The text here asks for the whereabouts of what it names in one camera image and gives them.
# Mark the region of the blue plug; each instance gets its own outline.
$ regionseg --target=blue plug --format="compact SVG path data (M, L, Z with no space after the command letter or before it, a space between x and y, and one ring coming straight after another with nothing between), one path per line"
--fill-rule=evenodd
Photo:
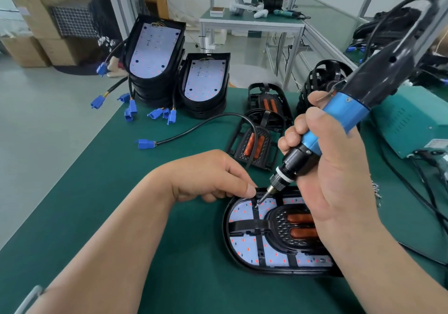
M176 110L172 109L169 116L168 116L168 123L167 125L174 124L176 122Z
M131 111L131 113L137 113L137 105L135 104L134 99L131 99L129 101L129 110Z
M150 113L148 113L148 117L151 117L152 119L158 119L160 115L162 114L163 110L161 108L158 108Z
M122 94L120 97L118 97L118 101L124 103L129 102L129 100L131 99L131 95L128 93Z
M103 105L105 99L106 97L104 96L98 96L93 100L93 102L90 103L90 106L93 109L99 109Z
M100 76L104 76L107 72L108 64L106 62L102 62L96 69L96 73L98 73Z
M126 119L126 122L131 122L131 121L133 120L133 118L132 118L132 113L131 113L131 111L129 110L129 108L127 108L127 109L125 110L125 119Z
M168 109L164 109L163 113L164 113L164 118L168 119L168 117L169 117L169 110Z
M155 141L148 141L147 139L139 139L135 141L138 142L139 149L152 149L155 147Z

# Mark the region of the teal metal box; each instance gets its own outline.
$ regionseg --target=teal metal box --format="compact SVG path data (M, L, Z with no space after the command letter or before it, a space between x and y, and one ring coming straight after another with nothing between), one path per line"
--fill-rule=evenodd
M448 145L448 103L421 86L401 86L372 113L379 132L401 158Z

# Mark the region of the white ring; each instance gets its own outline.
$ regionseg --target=white ring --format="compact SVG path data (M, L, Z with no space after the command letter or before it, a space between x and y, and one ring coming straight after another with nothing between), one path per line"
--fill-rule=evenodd
M276 171L277 171L277 174L279 174L280 177L283 178L283 180L287 181L288 183L292 183L292 182L294 182L293 180L291 180L291 179L289 179L288 177L286 177L286 176L283 174L283 172L280 171L279 167L277 167Z

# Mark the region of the green workbench in background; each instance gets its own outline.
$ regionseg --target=green workbench in background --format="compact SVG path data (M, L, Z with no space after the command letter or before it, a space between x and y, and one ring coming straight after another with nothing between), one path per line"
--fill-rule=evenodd
M298 94L287 97L294 110ZM229 89L228 112L243 113L246 103L247 89ZM165 119L146 117L150 109L139 104L138 116L128 123L124 109L115 113L0 251L2 313L13 313L35 285L46 287L147 172L176 158L224 149L240 120L220 118L176 141L138 150L137 139L163 140L200 121L180 110L177 122L167 126ZM402 242L435 259L448 260L447 239L434 215L381 161L368 124L363 124L362 134L372 179L383 197L379 208L383 223ZM406 163L389 150L387 154L423 193ZM253 167L249 173L258 186L267 186L270 173ZM441 211L448 214L441 185L436 182L433 187ZM148 274L140 313L362 312L343 278L258 275L236 265L221 232L225 206L223 200L213 204L193 200L174 206ZM441 267L413 257L442 281Z

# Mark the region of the hand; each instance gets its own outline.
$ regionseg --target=hand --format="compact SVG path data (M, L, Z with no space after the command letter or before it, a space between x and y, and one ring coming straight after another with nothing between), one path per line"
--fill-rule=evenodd
M234 195L255 196L256 185L247 171L221 150L177 159L154 171L169 179L174 199L181 202L199 195L206 202Z
M328 99L317 102L326 92L310 94L311 104L323 108ZM379 223L366 150L356 128L348 135L341 124L318 107L299 115L294 126L278 141L283 154L300 143L310 129L322 150L318 166L297 180L303 199L313 215L324 244L333 240L342 226L356 230Z

